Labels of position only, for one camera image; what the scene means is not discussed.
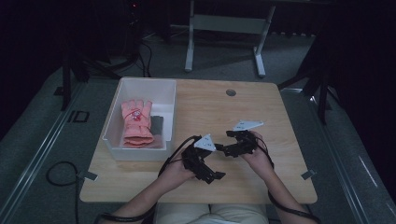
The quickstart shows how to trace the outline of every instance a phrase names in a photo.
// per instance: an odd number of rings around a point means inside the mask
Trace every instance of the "wooden table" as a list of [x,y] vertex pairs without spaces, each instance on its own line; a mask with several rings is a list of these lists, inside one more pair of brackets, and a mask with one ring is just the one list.
[[[227,90],[236,91],[236,95],[228,96]],[[311,179],[301,177],[307,168],[275,84],[177,80],[175,148],[192,135],[207,133],[211,133],[215,143],[234,144],[235,140],[225,132],[240,119],[264,121],[263,126],[253,131],[262,134],[276,173],[299,203],[314,203],[317,194]],[[214,152],[205,158],[205,163],[226,176],[210,185],[202,180],[189,180],[165,194],[160,202],[270,203],[263,181],[241,158],[226,158],[222,152]],[[114,161],[100,138],[89,169],[99,177],[95,182],[84,182],[80,199],[127,202],[157,177],[162,165],[158,161]]]

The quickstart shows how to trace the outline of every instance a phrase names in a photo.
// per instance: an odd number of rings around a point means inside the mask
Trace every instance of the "dark background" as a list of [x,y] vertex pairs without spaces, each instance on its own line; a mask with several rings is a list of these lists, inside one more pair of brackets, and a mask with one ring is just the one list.
[[[139,8],[135,8],[134,18],[129,11],[131,2],[121,0],[95,1],[95,5],[76,0],[0,3],[0,138],[47,77],[61,66],[64,52],[71,47],[106,62],[112,54],[128,54],[136,48],[138,37],[128,33],[131,20],[151,25],[167,41],[170,23],[188,24],[189,1],[135,2]],[[257,7],[258,1],[253,0],[244,4],[215,2],[202,1],[196,10],[210,13],[216,8],[218,14],[265,18],[262,11],[269,7],[267,3]],[[276,2],[270,29],[288,36],[317,36],[304,66],[315,66],[318,58],[330,58],[331,84],[393,200],[395,15],[395,4],[385,1],[338,1],[330,5]]]

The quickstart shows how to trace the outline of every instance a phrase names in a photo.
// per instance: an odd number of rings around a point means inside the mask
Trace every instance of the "white table leg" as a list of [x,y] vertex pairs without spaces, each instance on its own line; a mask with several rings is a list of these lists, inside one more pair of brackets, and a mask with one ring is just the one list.
[[257,73],[259,77],[265,77],[265,69],[262,61],[262,46],[264,45],[265,38],[268,35],[268,30],[270,28],[272,17],[274,16],[275,8],[275,6],[270,7],[267,19],[265,20],[265,24],[262,28],[262,38],[260,39],[260,43],[257,47],[253,48],[254,59],[256,60]]

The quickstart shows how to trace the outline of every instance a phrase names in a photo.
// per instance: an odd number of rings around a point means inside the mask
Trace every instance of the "table leg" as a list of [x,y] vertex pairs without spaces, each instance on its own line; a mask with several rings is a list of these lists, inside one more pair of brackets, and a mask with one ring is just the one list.
[[265,24],[262,28],[262,37],[260,39],[260,43],[257,47],[253,48],[254,58],[256,60],[257,72],[259,77],[265,77],[264,64],[262,62],[262,46],[264,45],[265,38],[268,35],[268,30],[270,28],[271,20],[274,16],[275,6],[270,7],[270,10],[267,15],[267,19],[265,20]]
[[192,71],[192,60],[194,56],[194,1],[191,0],[190,5],[190,26],[189,26],[189,45],[187,46],[186,65],[184,70],[186,72]]

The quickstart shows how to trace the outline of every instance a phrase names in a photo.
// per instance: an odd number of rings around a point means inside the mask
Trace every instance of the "hand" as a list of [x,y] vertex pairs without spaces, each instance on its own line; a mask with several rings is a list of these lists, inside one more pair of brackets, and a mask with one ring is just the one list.
[[[257,138],[262,140],[262,136],[259,133],[251,131]],[[266,149],[263,141],[257,140],[257,143],[259,144],[260,147]],[[273,167],[271,165],[271,162],[268,160],[268,157],[265,155],[265,153],[257,147],[256,149],[253,150],[252,154],[243,154],[241,157],[247,161],[247,163],[250,165],[250,167],[253,169],[253,171],[258,174],[259,176],[262,176],[263,173],[267,170],[273,171]]]
[[192,171],[184,168],[183,161],[181,160],[181,152],[179,152],[157,180],[161,182],[163,190],[168,192],[194,177],[195,174]]

